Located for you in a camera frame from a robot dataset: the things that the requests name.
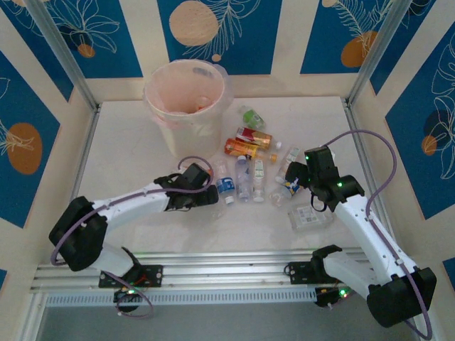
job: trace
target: water bottle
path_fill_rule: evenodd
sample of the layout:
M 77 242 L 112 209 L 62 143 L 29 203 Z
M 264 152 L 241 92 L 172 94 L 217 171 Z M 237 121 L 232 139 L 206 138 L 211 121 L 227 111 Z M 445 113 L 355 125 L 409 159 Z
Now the water bottle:
M 228 165 L 226 160 L 218 160 L 214 162 L 215 176 L 216 176 L 216 188 L 220 197 L 224 198 L 226 204 L 232 204 L 234 202 L 234 181 L 230 176 Z
M 285 182 L 283 185 L 277 187 L 276 190 L 270 193 L 269 199 L 272 202 L 272 205 L 275 207 L 281 207 L 287 201 L 292 199 L 292 197 L 300 189 L 298 184 L 299 179 L 296 179 L 294 182 Z
M 238 113 L 243 116 L 243 121 L 246 123 L 248 128 L 254 129 L 254 130 L 263 130 L 265 128 L 265 122 L 262 119 L 261 116 L 257 114 L 257 112 L 247 106 L 247 105 L 242 105 L 238 109 Z
M 251 197 L 251 175 L 250 175 L 250 163 L 244 155 L 237 157 L 235 163 L 235 176 L 237 182 L 237 197 L 244 202 L 247 202 Z

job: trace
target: wire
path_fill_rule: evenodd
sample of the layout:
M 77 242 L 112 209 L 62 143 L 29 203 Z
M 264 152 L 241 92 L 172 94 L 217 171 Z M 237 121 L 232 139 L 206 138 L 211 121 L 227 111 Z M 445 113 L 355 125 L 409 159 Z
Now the wire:
M 57 260 L 57 256 L 58 256 L 58 252 L 60 251 L 62 245 L 66 242 L 68 237 L 82 223 L 84 223 L 87 219 L 90 219 L 92 216 L 96 215 L 97 213 L 99 213 L 99 212 L 101 212 L 103 210 L 108 210 L 109 208 L 111 208 L 111 206 L 118 205 L 118 204 L 120 204 L 122 202 L 134 199 L 136 197 L 141 197 L 141 196 L 144 196 L 144 195 L 149 195 L 149 194 L 154 194 L 154 193 L 174 192 L 174 193 L 188 193 L 188 194 L 194 193 L 194 194 L 196 194 L 196 193 L 201 193 L 201 192 L 207 190 L 210 187 L 210 185 L 212 184 L 212 181 L 213 181 L 213 175 L 212 174 L 214 174 L 214 172 L 213 172 L 212 166 L 209 164 L 209 162 L 207 160 L 205 160 L 204 158 L 201 158 L 200 156 L 187 156 L 187 157 L 182 158 L 180 160 L 180 162 L 177 165 L 177 168 L 180 169 L 180 166 L 181 166 L 182 162 L 188 160 L 189 158 L 197 158 L 198 160 L 201 160 L 202 162 L 204 162 L 207 165 L 207 167 L 209 169 L 209 178 L 208 178 L 207 184 L 204 187 L 202 187 L 202 188 L 200 188 L 198 190 L 182 190 L 180 188 L 158 188 L 158 189 L 154 189 L 154 190 L 148 190 L 145 193 L 144 192 L 133 193 L 133 194 L 126 195 L 124 197 L 121 197 L 121 198 L 119 198 L 117 200 L 112 201 L 108 206 L 103 205 L 103 206 L 100 206 L 100 207 L 94 209 L 93 211 L 90 211 L 89 213 L 84 215 L 82 218 L 80 218 L 76 223 L 74 223 L 73 226 L 70 227 L 70 229 L 60 238 L 60 240 L 58 241 L 58 243 L 55 246 L 54 250 L 52 251 L 52 254 L 50 255 L 51 264 L 54 265 L 54 266 L 66 265 L 66 262 L 58 261 Z M 105 274 L 107 274 L 109 277 L 111 277 L 112 279 L 114 279 L 115 281 L 123 284 L 127 288 L 129 288 L 131 290 L 134 290 L 150 306 L 150 312 L 147 313 L 147 314 L 144 314 L 144 315 L 130 315 L 130 314 L 125 314 L 125 313 L 123 313 L 120 310 L 119 304 L 120 304 L 121 300 L 118 300 L 117 301 L 117 305 L 116 305 L 116 309 L 117 309 L 117 311 L 119 312 L 120 315 L 126 316 L 128 318 L 149 318 L 149 317 L 151 317 L 153 315 L 153 305 L 151 304 L 150 300 L 141 291 L 138 291 L 135 287 L 133 287 L 131 284 L 127 283 L 126 281 L 124 281 L 120 277 L 118 277 L 118 276 L 116 276 L 116 275 L 114 275 L 114 274 L 112 274 L 110 272 L 107 272 L 107 271 L 103 271 L 103 272 Z
M 373 135 L 374 137 L 377 137 L 378 139 L 380 139 L 382 142 L 384 142 L 386 144 L 386 146 L 389 148 L 390 153 L 392 154 L 392 161 L 393 161 L 392 172 L 390 173 L 387 180 L 371 195 L 370 199 L 368 199 L 367 205 L 365 208 L 365 213 L 366 213 L 366 216 L 367 216 L 368 221 L 370 222 L 371 226 L 376 231 L 376 233 L 379 235 L 379 237 L 384 242 L 384 244 L 387 246 L 387 248 L 390 250 L 390 252 L 392 253 L 395 260 L 399 260 L 400 255 L 395 251 L 395 249 L 393 248 L 391 243 L 389 243 L 388 239 L 381 232 L 380 228 L 376 225 L 374 220 L 370 219 L 371 204 L 373 203 L 373 200 L 379 195 L 379 193 L 382 192 L 382 190 L 384 190 L 384 188 L 387 187 L 387 185 L 392 181 L 393 177 L 395 176 L 395 174 L 397 172 L 397 154 L 393 150 L 392 145 L 384 136 L 381 136 L 378 133 L 375 133 L 374 131 L 366 130 L 366 129 L 354 129 L 354 130 L 350 130 L 345 133 L 342 133 L 341 135 L 338 135 L 336 138 L 331 139 L 329 142 L 327 142 L 324 146 L 328 146 L 329 144 L 332 144 L 333 142 L 339 140 L 340 138 L 342 138 L 345 135 L 357 134 L 357 133 L 364 133 L 364 134 L 369 134 L 369 135 Z M 427 307 L 425 306 L 422 294 L 420 293 L 419 288 L 417 287 L 417 284 L 415 283 L 414 279 L 412 278 L 410 272 L 407 270 L 406 266 L 403 263 L 401 263 L 400 268 L 405 273 L 407 279 L 411 283 L 412 289 L 415 292 L 417 301 L 419 302 L 420 308 L 422 310 L 422 315 L 424 316 L 424 319 L 425 319 L 425 324 L 427 326 L 427 335 L 424 335 L 422 332 L 420 332 L 409 321 L 405 321 L 405 323 L 407 324 L 408 327 L 410 327 L 412 330 L 414 330 L 422 339 L 431 340 L 433 338 L 433 329 L 432 329 L 432 324 L 429 319 L 428 310 L 427 310 Z

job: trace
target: orange circle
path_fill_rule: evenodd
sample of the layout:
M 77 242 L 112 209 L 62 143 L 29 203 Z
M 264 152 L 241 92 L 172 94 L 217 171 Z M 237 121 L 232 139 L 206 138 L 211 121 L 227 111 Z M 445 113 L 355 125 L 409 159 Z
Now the orange circle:
M 182 45 L 200 46 L 218 33 L 218 20 L 207 5 L 199 1 L 184 1 L 169 16 L 173 37 Z
M 9 129 L 6 140 L 12 143 L 8 147 L 8 159 L 13 168 L 24 175 L 35 173 L 43 155 L 43 142 L 38 130 L 29 123 L 16 123 Z M 24 142 L 26 147 L 15 144 L 16 141 Z
M 377 34 L 378 32 L 368 31 L 347 43 L 341 53 L 341 62 L 343 65 L 346 67 L 362 66 Z
M 77 51 L 80 53 L 82 57 L 85 58 L 92 58 L 95 56 L 95 49 L 87 44 L 80 44 L 77 47 Z
M 218 55 L 217 53 L 212 56 L 212 61 L 215 63 L 218 63 L 221 60 L 221 56 Z
M 322 0 L 321 3 L 324 7 L 332 7 L 336 5 L 337 0 Z
M 422 141 L 422 150 L 425 155 L 431 156 L 436 152 L 437 149 L 437 141 L 436 139 L 431 136 L 425 136 L 424 140 Z

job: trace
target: plastic container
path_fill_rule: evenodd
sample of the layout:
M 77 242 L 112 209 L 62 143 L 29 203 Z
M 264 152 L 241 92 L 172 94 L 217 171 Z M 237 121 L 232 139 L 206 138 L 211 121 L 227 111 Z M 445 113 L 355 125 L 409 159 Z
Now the plastic container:
M 220 146 L 223 112 L 233 100 L 219 65 L 177 60 L 160 67 L 144 88 L 144 102 L 177 158 L 210 158 Z
M 333 214 L 329 209 L 318 212 L 309 202 L 293 205 L 287 215 L 294 231 L 324 228 L 333 221 Z
M 250 163 L 245 156 L 237 157 L 235 163 L 237 197 L 244 202 L 251 198 Z
M 284 183 L 270 193 L 269 199 L 272 202 L 272 205 L 275 207 L 281 207 L 287 203 L 288 200 L 292 199 L 292 197 L 300 189 L 300 186 L 297 185 L 297 181 L 298 179 L 296 179 L 293 183 Z
M 275 180 L 278 183 L 284 183 L 286 181 L 286 172 L 287 168 L 291 164 L 291 162 L 299 161 L 302 155 L 302 149 L 297 146 L 291 146 L 286 155 L 283 157 L 282 162 L 279 164 L 279 170 L 277 176 L 275 176 Z
M 265 122 L 253 108 L 247 105 L 242 105 L 238 109 L 238 112 L 243 116 L 243 122 L 247 125 L 248 128 L 255 130 L 264 130 Z
M 268 154 L 253 144 L 227 139 L 225 144 L 225 153 L 232 156 L 248 155 L 250 158 L 258 158 L 260 160 L 269 160 L 272 163 L 277 161 L 277 154 Z
M 227 205 L 230 205 L 234 203 L 235 186 L 226 160 L 217 160 L 213 165 L 215 166 L 215 184 L 218 194 L 225 200 Z
M 265 200 L 265 169 L 264 161 L 255 160 L 255 172 L 253 174 L 253 201 L 264 202 Z
M 276 150 L 279 150 L 282 147 L 282 143 L 280 141 L 275 141 L 272 135 L 250 128 L 241 127 L 237 129 L 235 139 L 237 141 L 246 142 L 247 144 L 254 144 L 265 150 L 268 150 L 270 146 Z

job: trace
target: black bracket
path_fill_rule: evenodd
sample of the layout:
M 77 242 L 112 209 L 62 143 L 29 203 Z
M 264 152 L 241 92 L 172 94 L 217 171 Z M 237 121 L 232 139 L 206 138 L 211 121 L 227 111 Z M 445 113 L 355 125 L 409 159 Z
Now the black bracket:
M 342 251 L 336 245 L 330 245 L 313 252 L 310 261 L 292 261 L 284 268 L 285 274 L 291 279 L 291 284 L 332 284 L 337 279 L 330 277 L 324 270 L 323 259 L 329 254 Z
M 141 265 L 141 276 L 129 282 L 135 288 L 160 288 L 163 281 L 162 265 Z M 123 288 L 124 285 L 109 277 L 103 271 L 100 274 L 99 288 Z

